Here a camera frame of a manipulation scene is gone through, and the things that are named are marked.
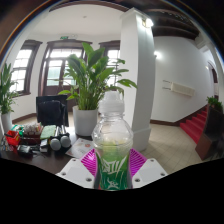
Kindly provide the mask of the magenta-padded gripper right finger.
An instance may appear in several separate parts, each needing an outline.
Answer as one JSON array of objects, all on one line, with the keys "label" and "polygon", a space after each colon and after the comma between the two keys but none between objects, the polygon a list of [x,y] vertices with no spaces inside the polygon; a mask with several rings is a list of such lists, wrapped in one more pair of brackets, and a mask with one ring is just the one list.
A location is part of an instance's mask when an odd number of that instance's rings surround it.
[{"label": "magenta-padded gripper right finger", "polygon": [[140,152],[131,149],[129,153],[129,188],[136,189],[167,175],[155,158],[147,159]]}]

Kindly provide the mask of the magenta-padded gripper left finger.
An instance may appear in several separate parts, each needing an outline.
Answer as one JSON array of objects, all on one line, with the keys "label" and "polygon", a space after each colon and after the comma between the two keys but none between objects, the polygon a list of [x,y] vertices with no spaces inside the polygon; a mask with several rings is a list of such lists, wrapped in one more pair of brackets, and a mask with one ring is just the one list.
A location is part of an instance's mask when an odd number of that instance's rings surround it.
[{"label": "magenta-padded gripper left finger", "polygon": [[92,149],[80,159],[72,158],[57,176],[78,186],[93,189],[96,183],[98,164],[95,150]]}]

